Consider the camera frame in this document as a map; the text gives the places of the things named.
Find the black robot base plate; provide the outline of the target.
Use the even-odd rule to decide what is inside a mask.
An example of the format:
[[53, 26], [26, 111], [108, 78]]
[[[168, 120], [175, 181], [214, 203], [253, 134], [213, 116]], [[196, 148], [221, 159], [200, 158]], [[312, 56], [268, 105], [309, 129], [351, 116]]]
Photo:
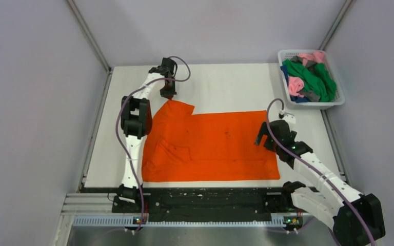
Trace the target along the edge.
[[148, 215], [149, 222], [269, 222], [305, 215], [282, 188], [144, 188], [136, 203], [113, 199], [112, 212]]

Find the orange t-shirt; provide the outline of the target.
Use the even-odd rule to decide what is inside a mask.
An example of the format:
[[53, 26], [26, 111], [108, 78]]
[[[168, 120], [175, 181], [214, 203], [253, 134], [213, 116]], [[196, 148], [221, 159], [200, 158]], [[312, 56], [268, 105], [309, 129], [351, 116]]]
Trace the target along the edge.
[[143, 152], [145, 182], [280, 179], [277, 157], [255, 144], [266, 111], [194, 114], [169, 100], [153, 117]]

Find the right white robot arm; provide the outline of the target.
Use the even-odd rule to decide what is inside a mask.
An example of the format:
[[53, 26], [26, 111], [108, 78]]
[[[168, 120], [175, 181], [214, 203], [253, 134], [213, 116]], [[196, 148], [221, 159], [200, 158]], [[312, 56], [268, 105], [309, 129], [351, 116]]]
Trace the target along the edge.
[[291, 116], [262, 122], [255, 144], [264, 136], [264, 147], [276, 153], [295, 172], [312, 184], [288, 181], [283, 185], [280, 204], [286, 211], [308, 212], [325, 224], [339, 245], [372, 245], [386, 235], [380, 200], [363, 194], [343, 181], [319, 160], [313, 149], [296, 141]]

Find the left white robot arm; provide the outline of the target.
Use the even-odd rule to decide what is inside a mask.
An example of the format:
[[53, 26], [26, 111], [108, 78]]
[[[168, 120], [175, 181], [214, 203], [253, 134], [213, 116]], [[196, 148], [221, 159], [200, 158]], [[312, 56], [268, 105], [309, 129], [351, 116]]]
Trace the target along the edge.
[[125, 212], [140, 212], [144, 206], [142, 195], [141, 162], [144, 142], [152, 128], [150, 99], [158, 81], [164, 82], [160, 95], [176, 95], [175, 75], [178, 65], [172, 57], [164, 57], [160, 65], [148, 71], [146, 80], [135, 91], [123, 96], [115, 134], [125, 151], [124, 174], [114, 203]]

